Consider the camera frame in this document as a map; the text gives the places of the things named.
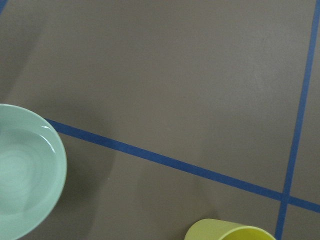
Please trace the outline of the yellow plastic cup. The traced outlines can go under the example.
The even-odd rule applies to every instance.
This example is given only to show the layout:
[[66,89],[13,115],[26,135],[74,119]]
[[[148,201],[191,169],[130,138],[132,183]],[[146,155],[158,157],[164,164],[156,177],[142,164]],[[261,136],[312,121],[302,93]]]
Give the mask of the yellow plastic cup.
[[206,218],[195,222],[185,240],[275,240],[267,231],[250,225]]

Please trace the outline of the mint green bowl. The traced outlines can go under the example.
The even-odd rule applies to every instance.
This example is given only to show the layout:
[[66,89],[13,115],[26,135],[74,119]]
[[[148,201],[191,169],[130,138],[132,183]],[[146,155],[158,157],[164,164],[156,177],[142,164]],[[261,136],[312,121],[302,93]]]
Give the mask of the mint green bowl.
[[53,126],[16,105],[0,105],[0,238],[17,240],[52,212],[65,186],[67,156]]

